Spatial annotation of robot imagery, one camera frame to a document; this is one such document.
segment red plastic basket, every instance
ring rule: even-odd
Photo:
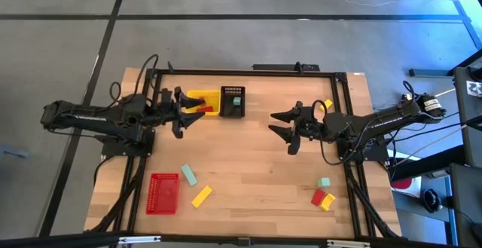
[[[175,214],[178,206],[179,175],[153,173],[149,184],[146,214]]]

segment teal block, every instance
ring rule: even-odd
[[[241,97],[234,97],[233,98],[233,105],[240,106],[241,105]]]
[[[184,173],[184,175],[186,176],[186,179],[188,179],[189,185],[191,185],[191,186],[196,185],[197,179],[194,176],[193,171],[189,167],[189,164],[182,165],[181,169],[182,169],[182,172]]]
[[[330,186],[330,178],[329,177],[322,177],[318,179],[318,188],[321,187],[329,187]]]

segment red object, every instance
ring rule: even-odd
[[[398,182],[393,182],[390,183],[392,188],[397,188],[397,189],[406,189],[409,188],[410,185],[412,185],[412,179],[406,179],[406,180],[401,180]]]
[[[311,199],[311,204],[314,204],[315,206],[319,207],[325,195],[326,195],[326,192],[317,188],[315,191],[315,194],[313,195],[313,199]]]
[[[178,206],[179,175],[153,173],[149,184],[146,214],[175,214]]]
[[[205,107],[205,108],[199,108],[196,110],[196,112],[213,112],[214,110],[212,109],[211,106]]]

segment yellow tray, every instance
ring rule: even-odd
[[[206,112],[208,116],[218,116],[221,107],[221,91],[220,90],[189,90],[188,97],[204,98],[205,104],[186,109],[186,113],[195,113],[197,109],[207,106],[212,107],[212,112]]]

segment yellow block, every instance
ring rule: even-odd
[[[333,105],[333,102],[331,100],[325,100],[325,105],[326,105],[326,109],[328,109],[331,105]],[[319,109],[322,112],[325,110],[322,105],[319,106]]]
[[[203,190],[194,198],[194,200],[191,202],[193,206],[199,207],[201,203],[208,197],[208,195],[211,193],[212,189],[208,185],[203,188]]]
[[[323,202],[319,205],[323,210],[329,211],[330,205],[336,199],[332,194],[327,194],[323,199]]]

